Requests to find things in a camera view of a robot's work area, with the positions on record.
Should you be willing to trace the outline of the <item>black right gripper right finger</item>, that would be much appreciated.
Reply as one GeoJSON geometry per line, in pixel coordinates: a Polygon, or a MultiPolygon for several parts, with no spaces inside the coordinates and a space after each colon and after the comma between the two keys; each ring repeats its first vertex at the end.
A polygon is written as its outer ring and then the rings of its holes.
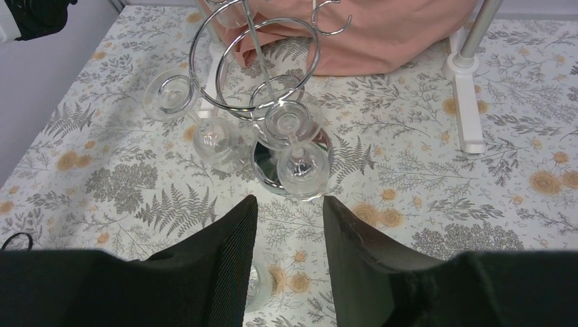
{"type": "Polygon", "coordinates": [[[323,200],[338,326],[576,326],[576,251],[467,251],[442,261],[323,200]]]}

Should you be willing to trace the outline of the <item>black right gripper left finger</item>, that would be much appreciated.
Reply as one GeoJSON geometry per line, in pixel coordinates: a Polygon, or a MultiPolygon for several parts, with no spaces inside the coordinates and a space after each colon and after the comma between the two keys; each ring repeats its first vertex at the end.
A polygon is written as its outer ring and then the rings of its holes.
{"type": "Polygon", "coordinates": [[[1,252],[2,326],[241,326],[258,222],[247,196],[146,260],[90,249],[1,252]]]}

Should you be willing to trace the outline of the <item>clear wine glass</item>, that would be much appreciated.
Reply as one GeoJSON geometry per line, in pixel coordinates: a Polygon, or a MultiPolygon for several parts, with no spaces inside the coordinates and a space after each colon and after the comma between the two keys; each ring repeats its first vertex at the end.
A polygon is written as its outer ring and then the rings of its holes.
{"type": "Polygon", "coordinates": [[[143,109],[154,121],[189,119],[195,126],[193,147],[199,158],[221,172],[238,172],[247,163],[243,137],[237,126],[223,117],[200,117],[195,109],[199,96],[196,75],[185,68],[174,68],[162,72],[148,85],[143,109]]]}
{"type": "Polygon", "coordinates": [[[251,313],[263,308],[273,291],[273,278],[267,267],[263,264],[252,262],[247,288],[245,312],[251,313]]]}
{"type": "Polygon", "coordinates": [[[321,197],[328,186],[333,146],[322,130],[318,99],[301,89],[277,91],[256,106],[252,168],[270,192],[298,201],[321,197]]]}

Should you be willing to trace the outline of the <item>clear wine glass front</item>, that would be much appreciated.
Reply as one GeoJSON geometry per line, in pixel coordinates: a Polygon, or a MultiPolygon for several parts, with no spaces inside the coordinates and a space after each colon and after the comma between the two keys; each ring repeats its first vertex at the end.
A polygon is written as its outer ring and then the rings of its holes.
{"type": "Polygon", "coordinates": [[[256,106],[252,168],[270,192],[298,201],[321,197],[328,186],[333,146],[322,130],[318,99],[301,89],[277,91],[256,106]]]}

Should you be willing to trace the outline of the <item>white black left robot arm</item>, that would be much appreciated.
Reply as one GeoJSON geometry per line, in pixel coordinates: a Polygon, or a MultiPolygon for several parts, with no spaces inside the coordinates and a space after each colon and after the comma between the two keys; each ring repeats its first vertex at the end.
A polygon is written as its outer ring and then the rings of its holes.
{"type": "Polygon", "coordinates": [[[28,41],[61,31],[77,0],[1,0],[1,43],[28,41]]]}

